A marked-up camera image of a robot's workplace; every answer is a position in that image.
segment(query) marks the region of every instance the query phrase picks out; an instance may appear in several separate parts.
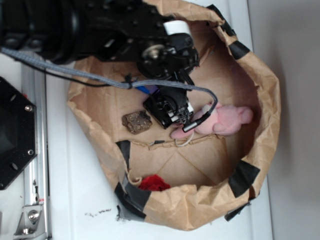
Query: black tape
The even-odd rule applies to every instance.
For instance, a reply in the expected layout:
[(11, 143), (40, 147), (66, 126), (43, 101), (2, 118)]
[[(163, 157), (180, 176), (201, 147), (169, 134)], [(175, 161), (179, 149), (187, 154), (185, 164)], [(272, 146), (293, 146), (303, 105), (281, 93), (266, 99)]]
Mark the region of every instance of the black tape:
[(206, 8), (214, 11), (222, 20), (225, 21), (224, 24), (220, 27), (226, 32), (226, 34), (228, 34), (230, 37), (236, 35), (235, 30), (232, 29), (232, 27), (229, 25), (227, 20), (224, 18), (224, 16), (221, 14), (219, 9), (215, 5), (212, 4), (210, 6), (207, 6)]
[(241, 160), (238, 163), (235, 172), (229, 177), (229, 185), (236, 198), (244, 194), (251, 187), (259, 172), (259, 168), (245, 161)]
[(132, 201), (128, 200), (130, 197), (124, 192), (120, 183), (116, 186), (114, 193), (120, 201), (118, 210), (121, 218), (141, 222), (145, 220), (146, 215), (132, 205)]
[(127, 168), (130, 168), (129, 166), (129, 159), (130, 159), (130, 147), (131, 147), (131, 142), (128, 140), (124, 140), (124, 141), (118, 141), (115, 144), (117, 144), (117, 146), (119, 147), (119, 149), (122, 152), (122, 155), (125, 159), (126, 162), (126, 166)]
[(246, 203), (245, 205), (237, 208), (236, 210), (233, 210), (231, 212), (229, 212), (228, 214), (226, 214), (224, 216), (224, 219), (227, 220), (228, 222), (233, 219), (235, 216), (237, 216), (238, 214), (240, 214), (240, 212), (246, 207), (246, 206), (249, 206), (250, 205), (250, 202)]
[(154, 144), (163, 144), (165, 143), (166, 141), (163, 141), (163, 140), (157, 140), (157, 141), (154, 141)]
[(142, 212), (149, 200), (151, 191), (141, 190), (140, 188), (133, 186), (130, 182), (128, 182), (124, 188), (128, 193), (125, 200)]
[(235, 60), (239, 60), (244, 57), (247, 53), (250, 52), (250, 49), (247, 48), (239, 41), (235, 41), (234, 43), (229, 45), (229, 49), (232, 53), (232, 56)]

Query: paper bag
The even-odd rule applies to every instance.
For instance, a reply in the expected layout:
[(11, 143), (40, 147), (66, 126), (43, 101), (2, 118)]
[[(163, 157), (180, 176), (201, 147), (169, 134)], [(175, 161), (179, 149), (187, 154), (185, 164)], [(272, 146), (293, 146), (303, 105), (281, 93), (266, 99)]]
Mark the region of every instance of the paper bag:
[[(137, 89), (93, 88), (72, 83), (68, 105), (94, 147), (101, 167), (119, 198), (123, 218), (193, 230), (244, 206), (259, 195), (274, 157), (280, 127), (279, 81), (240, 41), (219, 11), (180, 0), (146, 0), (165, 16), (189, 24), (200, 67), (192, 73), (195, 85), (212, 90), (223, 105), (248, 106), (252, 123), (232, 136), (197, 135), (176, 147), (154, 118), (152, 127), (133, 135), (122, 125), (126, 114), (143, 110), (148, 98)], [(134, 63), (78, 61), (78, 70), (123, 81), (143, 80)], [(191, 91), (195, 112), (211, 101)], [(165, 191), (140, 190), (147, 176), (158, 174)]]

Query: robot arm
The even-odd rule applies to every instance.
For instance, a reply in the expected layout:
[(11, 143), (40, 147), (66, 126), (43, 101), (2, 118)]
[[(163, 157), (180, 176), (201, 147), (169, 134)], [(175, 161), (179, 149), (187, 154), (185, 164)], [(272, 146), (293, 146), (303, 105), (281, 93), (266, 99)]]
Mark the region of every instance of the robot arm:
[(187, 33), (142, 0), (3, 0), (0, 45), (36, 52), (55, 64), (95, 56), (136, 62), (143, 75), (167, 79), (198, 64)]

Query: stuffed animal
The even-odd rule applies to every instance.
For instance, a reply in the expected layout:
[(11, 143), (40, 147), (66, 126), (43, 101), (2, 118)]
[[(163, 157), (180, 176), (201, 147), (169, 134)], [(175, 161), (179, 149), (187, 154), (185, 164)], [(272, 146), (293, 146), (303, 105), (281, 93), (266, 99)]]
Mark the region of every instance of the stuffed animal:
[[(193, 116), (192, 121), (201, 118), (210, 107), (211, 104), (206, 104)], [(191, 135), (194, 131), (203, 135), (217, 134), (229, 136), (238, 132), (242, 124), (251, 123), (253, 116), (254, 113), (247, 106), (222, 106), (222, 104), (218, 102), (211, 116), (202, 124), (188, 132), (184, 132), (182, 130), (183, 126), (179, 126), (170, 136), (172, 139), (183, 139)]]

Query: red fabric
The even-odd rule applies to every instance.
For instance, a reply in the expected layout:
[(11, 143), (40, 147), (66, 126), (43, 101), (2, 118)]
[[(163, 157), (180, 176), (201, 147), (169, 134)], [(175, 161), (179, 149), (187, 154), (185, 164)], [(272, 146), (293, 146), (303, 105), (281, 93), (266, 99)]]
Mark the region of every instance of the red fabric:
[(171, 186), (165, 183), (165, 181), (158, 175), (152, 175), (144, 178), (139, 188), (142, 190), (149, 190), (149, 191), (163, 191), (171, 188)]

